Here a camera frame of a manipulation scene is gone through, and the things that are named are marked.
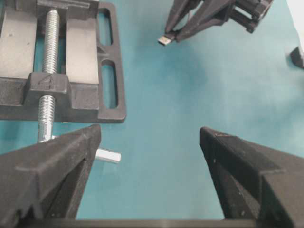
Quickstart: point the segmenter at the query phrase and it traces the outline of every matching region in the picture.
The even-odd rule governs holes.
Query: teal surface
[[[304,156],[304,71],[288,57],[299,41],[285,0],[252,35],[229,21],[166,48],[156,40],[172,0],[111,2],[128,116],[102,124],[101,147],[122,161],[95,161],[79,219],[222,219],[199,147],[202,126]],[[85,126],[55,123],[54,133]],[[0,128],[3,152],[36,142],[36,122]]]

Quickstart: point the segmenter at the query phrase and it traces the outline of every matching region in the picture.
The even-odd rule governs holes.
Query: silver bolt
[[[57,72],[58,40],[60,17],[57,10],[52,9],[47,14],[46,34],[44,44],[43,72]],[[38,113],[38,143],[52,139],[55,115],[55,98],[49,95],[39,100]]]

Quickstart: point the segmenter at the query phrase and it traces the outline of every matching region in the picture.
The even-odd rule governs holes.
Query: drill press vise
[[[98,14],[110,19],[112,44],[99,40]],[[0,20],[0,119],[38,120],[38,141],[53,121],[116,123],[126,117],[115,7],[98,0],[5,0]],[[33,72],[35,43],[44,36],[43,72]],[[65,60],[58,66],[58,40]],[[114,69],[116,108],[104,103],[101,67]]]

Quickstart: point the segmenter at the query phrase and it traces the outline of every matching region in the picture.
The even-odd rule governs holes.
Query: metal rod
[[[121,154],[105,149],[98,149],[96,152],[96,159],[110,162],[110,163],[119,163],[121,160]]]

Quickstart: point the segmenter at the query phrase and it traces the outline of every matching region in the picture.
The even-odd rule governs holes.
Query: white object
[[[300,48],[304,50],[304,0],[287,0],[287,4],[294,21],[295,29],[300,39]]]
[[[110,163],[119,163],[121,160],[121,154],[105,149],[98,149],[96,152],[96,159],[110,162]]]

